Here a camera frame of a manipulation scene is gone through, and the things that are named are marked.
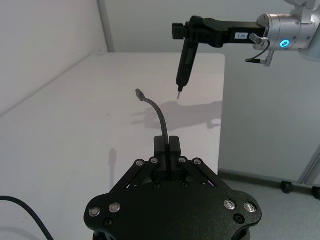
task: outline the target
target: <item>white table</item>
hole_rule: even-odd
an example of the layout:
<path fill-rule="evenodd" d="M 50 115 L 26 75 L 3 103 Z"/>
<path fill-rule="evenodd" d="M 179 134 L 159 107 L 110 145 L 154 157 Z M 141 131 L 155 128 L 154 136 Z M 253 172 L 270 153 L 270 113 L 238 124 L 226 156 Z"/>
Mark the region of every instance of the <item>white table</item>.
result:
<path fill-rule="evenodd" d="M 161 107 L 181 154 L 217 173 L 225 58 L 198 54 L 177 101 L 180 53 L 92 55 L 0 118 L 0 195 L 29 204 L 55 240 L 90 240 L 83 214 L 136 159 L 154 155 Z M 40 240 L 31 217 L 0 203 L 0 239 Z"/>

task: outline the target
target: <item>screw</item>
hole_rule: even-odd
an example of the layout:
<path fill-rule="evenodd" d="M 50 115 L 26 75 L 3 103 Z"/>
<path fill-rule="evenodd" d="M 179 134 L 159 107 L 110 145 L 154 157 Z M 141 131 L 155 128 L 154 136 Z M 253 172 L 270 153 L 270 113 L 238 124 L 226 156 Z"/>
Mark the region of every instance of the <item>screw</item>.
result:
<path fill-rule="evenodd" d="M 96 216 L 98 216 L 100 214 L 100 211 L 101 211 L 100 208 L 93 207 L 89 211 L 89 216 L 94 218 L 94 217 L 96 217 Z"/>
<path fill-rule="evenodd" d="M 185 162 L 186 162 L 186 159 L 185 159 L 184 157 L 180 157 L 180 158 L 179 158 L 179 162 L 180 162 L 180 163 L 185 163 Z"/>
<path fill-rule="evenodd" d="M 245 223 L 245 218 L 241 214 L 235 214 L 233 216 L 233 219 L 237 224 L 244 224 Z"/>
<path fill-rule="evenodd" d="M 109 206 L 109 211 L 114 214 L 114 213 L 116 213 L 116 212 L 119 212 L 120 207 L 121 207 L 121 206 L 120 206 L 119 203 L 114 202 L 114 203 L 110 204 L 110 206 Z"/>
<path fill-rule="evenodd" d="M 256 207 L 249 203 L 249 202 L 246 202 L 244 205 L 244 209 L 247 210 L 249 213 L 255 213 L 256 212 Z"/>
<path fill-rule="evenodd" d="M 187 187 L 189 187 L 189 184 L 184 181 L 184 182 L 181 183 L 181 187 L 186 189 Z"/>
<path fill-rule="evenodd" d="M 151 162 L 152 162 L 153 164 L 156 164 L 156 163 L 158 163 L 158 159 L 152 158 L 152 159 L 151 159 Z"/>
<path fill-rule="evenodd" d="M 200 159 L 196 159 L 196 160 L 194 160 L 193 162 L 194 162 L 194 164 L 196 164 L 196 165 L 200 165 L 200 164 L 201 164 L 201 160 L 200 160 Z"/>
<path fill-rule="evenodd" d="M 106 220 L 104 220 L 104 226 L 108 227 L 112 225 L 112 219 L 111 218 L 107 218 Z"/>
<path fill-rule="evenodd" d="M 141 167 L 142 165 L 144 164 L 143 161 L 139 160 L 139 161 L 136 161 L 135 165 Z"/>
<path fill-rule="evenodd" d="M 232 200 L 229 200 L 229 199 L 225 200 L 225 201 L 223 202 L 223 204 L 224 204 L 225 208 L 227 208 L 227 209 L 229 209 L 229 210 L 233 210 L 233 209 L 236 208 L 235 202 L 232 201 Z"/>
<path fill-rule="evenodd" d="M 154 187 L 155 189 L 160 189 L 160 183 L 155 182 L 155 183 L 153 184 L 153 187 Z"/>

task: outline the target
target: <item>gray floor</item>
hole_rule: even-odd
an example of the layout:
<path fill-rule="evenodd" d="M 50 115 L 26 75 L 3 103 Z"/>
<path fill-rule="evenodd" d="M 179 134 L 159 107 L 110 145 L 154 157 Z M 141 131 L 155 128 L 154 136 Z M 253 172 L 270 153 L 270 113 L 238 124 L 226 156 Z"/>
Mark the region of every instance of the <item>gray floor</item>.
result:
<path fill-rule="evenodd" d="M 262 220 L 250 229 L 252 240 L 320 240 L 320 201 L 310 188 L 284 194 L 279 183 L 231 176 L 223 180 L 252 195 L 261 207 Z"/>

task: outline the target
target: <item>silver screw head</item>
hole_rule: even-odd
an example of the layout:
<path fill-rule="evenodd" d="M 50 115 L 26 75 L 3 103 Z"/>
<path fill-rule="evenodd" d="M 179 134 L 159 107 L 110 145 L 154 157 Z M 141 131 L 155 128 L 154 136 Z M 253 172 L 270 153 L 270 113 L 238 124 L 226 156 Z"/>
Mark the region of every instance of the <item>silver screw head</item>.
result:
<path fill-rule="evenodd" d="M 193 162 L 194 162 L 194 164 L 197 164 L 197 165 L 200 165 L 200 164 L 201 164 L 201 160 L 199 160 L 199 159 L 196 159 L 196 160 L 194 160 Z"/>
<path fill-rule="evenodd" d="M 152 158 L 152 159 L 151 159 L 151 162 L 152 162 L 153 164 L 156 164 L 156 163 L 158 162 L 158 159 Z"/>
<path fill-rule="evenodd" d="M 98 216 L 100 214 L 100 211 L 101 210 L 100 210 L 99 207 L 93 207 L 89 211 L 89 216 L 94 218 L 94 217 L 96 217 L 96 216 Z"/>
<path fill-rule="evenodd" d="M 120 207 L 121 207 L 120 203 L 114 202 L 114 203 L 110 204 L 109 211 L 110 211 L 110 213 L 114 214 L 116 212 L 119 212 Z"/>
<path fill-rule="evenodd" d="M 247 210 L 249 213 L 255 213 L 257 211 L 256 207 L 249 202 L 246 202 L 243 206 L 244 209 Z"/>
<path fill-rule="evenodd" d="M 143 161 L 141 161 L 141 160 L 139 160 L 139 161 L 136 161 L 136 163 L 135 163 L 135 165 L 137 165 L 137 166 L 142 166 L 144 164 L 144 162 Z"/>
<path fill-rule="evenodd" d="M 230 199 L 225 200 L 223 204 L 224 204 L 225 208 L 229 209 L 229 210 L 233 210 L 236 208 L 235 202 Z"/>
<path fill-rule="evenodd" d="M 186 161 L 187 161 L 187 160 L 186 160 L 184 157 L 180 157 L 180 158 L 179 158 L 179 162 L 180 162 L 180 163 L 185 163 Z"/>

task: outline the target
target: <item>cable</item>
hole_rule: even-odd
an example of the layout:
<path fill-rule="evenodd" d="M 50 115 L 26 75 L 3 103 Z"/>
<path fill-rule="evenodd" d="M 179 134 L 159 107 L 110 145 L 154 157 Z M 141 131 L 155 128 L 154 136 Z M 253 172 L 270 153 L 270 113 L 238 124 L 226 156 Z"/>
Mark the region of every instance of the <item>cable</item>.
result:
<path fill-rule="evenodd" d="M 15 197 L 12 197 L 12 196 L 0 196 L 0 201 L 11 202 L 11 203 L 17 204 L 20 207 L 22 207 L 24 210 L 27 211 L 28 214 L 30 214 L 30 216 L 33 218 L 33 220 L 36 222 L 36 224 L 38 224 L 39 228 L 43 232 L 46 239 L 54 240 L 53 237 L 51 236 L 50 232 L 48 231 L 48 229 L 44 225 L 44 223 L 41 221 L 41 219 L 35 213 L 35 211 L 33 211 L 32 208 L 29 207 L 26 203 L 24 203 L 23 201 L 15 198 Z"/>
<path fill-rule="evenodd" d="M 158 114 L 158 117 L 159 117 L 159 120 L 160 120 L 160 124 L 161 124 L 162 136 L 164 138 L 164 144 L 168 145 L 169 144 L 169 138 L 168 138 L 167 124 L 166 124 L 165 116 L 162 113 L 160 107 L 158 107 L 158 105 L 154 101 L 146 98 L 144 93 L 140 89 L 136 89 L 135 93 L 136 93 L 136 96 L 138 97 L 138 99 L 140 101 L 146 102 L 147 104 L 150 104 L 154 108 L 156 113 Z"/>
<path fill-rule="evenodd" d="M 254 56 L 254 57 L 252 57 L 252 58 L 246 59 L 245 61 L 246 61 L 247 63 L 259 64 L 259 63 L 260 63 L 260 59 L 256 59 L 256 58 L 260 57 L 262 54 L 264 54 L 266 51 L 268 51 L 268 49 L 269 49 L 269 47 L 270 47 L 270 41 L 268 40 L 267 43 L 268 43 L 268 45 L 266 46 L 266 49 L 265 49 L 265 50 L 263 50 L 263 51 L 260 52 L 258 55 Z"/>

